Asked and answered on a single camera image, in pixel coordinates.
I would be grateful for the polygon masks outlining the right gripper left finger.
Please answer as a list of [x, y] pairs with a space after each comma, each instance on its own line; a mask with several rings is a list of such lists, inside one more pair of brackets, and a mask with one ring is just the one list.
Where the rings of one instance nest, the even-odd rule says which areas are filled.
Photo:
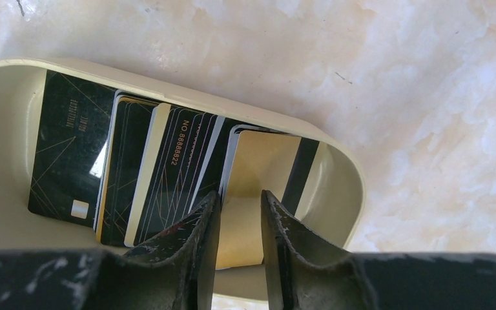
[[103, 248], [0, 250], [0, 309], [210, 309], [221, 199], [119, 255]]

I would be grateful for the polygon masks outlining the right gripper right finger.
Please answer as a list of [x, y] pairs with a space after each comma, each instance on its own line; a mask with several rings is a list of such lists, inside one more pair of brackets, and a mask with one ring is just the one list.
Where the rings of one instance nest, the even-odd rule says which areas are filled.
[[261, 194], [270, 309], [496, 309], [496, 254], [353, 253]]

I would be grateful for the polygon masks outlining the beige oval tray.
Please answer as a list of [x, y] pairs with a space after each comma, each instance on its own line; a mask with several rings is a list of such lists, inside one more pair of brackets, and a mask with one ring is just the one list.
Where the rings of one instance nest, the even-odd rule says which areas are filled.
[[35, 151], [36, 112], [41, 105], [47, 70], [327, 143], [336, 173], [330, 179], [328, 190], [321, 194], [319, 204], [328, 219], [310, 223], [309, 227], [337, 247], [349, 242], [364, 204], [360, 167], [341, 144], [315, 126], [88, 61], [6, 59], [0, 60], [0, 250], [97, 248], [84, 234], [31, 218], [27, 213], [25, 204]]

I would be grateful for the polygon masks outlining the gold credit card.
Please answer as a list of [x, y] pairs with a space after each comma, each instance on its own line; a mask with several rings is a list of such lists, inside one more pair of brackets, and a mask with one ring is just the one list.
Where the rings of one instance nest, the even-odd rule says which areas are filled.
[[223, 192], [216, 269], [262, 263], [260, 196], [271, 191], [295, 218], [311, 208], [327, 145], [321, 141], [243, 130]]

